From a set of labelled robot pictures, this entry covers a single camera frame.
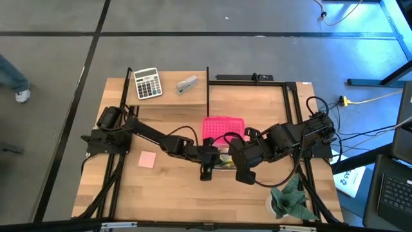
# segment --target laptop keyboard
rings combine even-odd
[[[412,185],[384,175],[381,202],[412,215]]]

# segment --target person's leg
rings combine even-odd
[[[27,78],[0,54],[0,84],[12,89],[16,93],[28,89]]]

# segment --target pink plastic basket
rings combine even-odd
[[[230,131],[236,132],[244,138],[245,121],[243,119],[232,117],[207,117],[203,120],[203,139],[215,139]],[[230,141],[232,137],[227,136],[226,139]],[[214,144],[224,145],[226,142],[223,138],[220,138]]]

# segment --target wooden table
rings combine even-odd
[[[201,72],[161,72],[163,81],[175,75],[185,79]],[[124,79],[108,78],[102,96],[98,116],[106,106],[118,106],[122,94]],[[281,88],[273,86],[209,86],[210,116],[241,117],[246,126],[264,130],[276,123],[286,122],[285,104]],[[305,106],[305,100],[314,95],[312,84],[297,82],[299,101]],[[179,126],[192,126],[201,139],[202,120],[207,115],[207,103],[195,95],[205,95],[206,89],[189,90],[186,96],[193,96],[196,104],[172,102],[168,104],[140,105],[139,120],[163,133],[169,133]],[[133,85],[129,89],[129,98],[136,98]],[[316,102],[311,102],[312,109]],[[309,111],[301,109],[303,120],[308,119]],[[177,135],[193,138],[190,130],[180,130]],[[138,166],[141,151],[156,152],[153,169]],[[98,155],[87,161],[73,216],[81,214],[91,203],[102,187],[108,155]],[[291,172],[293,161],[285,157],[274,163],[264,162],[253,170],[256,179],[265,184],[278,183]],[[339,220],[341,208],[337,198],[332,171],[322,159],[312,159],[312,169],[317,194],[326,207]],[[301,224],[301,220],[285,217],[276,220],[265,208],[265,200],[270,190],[258,185],[247,185],[235,180],[235,171],[214,171],[211,181],[199,180],[199,164],[169,157],[161,149],[145,139],[133,136],[131,151],[126,157],[121,187],[118,196],[115,218],[119,220],[153,220],[168,222],[237,222],[237,223],[288,223]],[[109,200],[106,199],[104,216],[108,215]]]

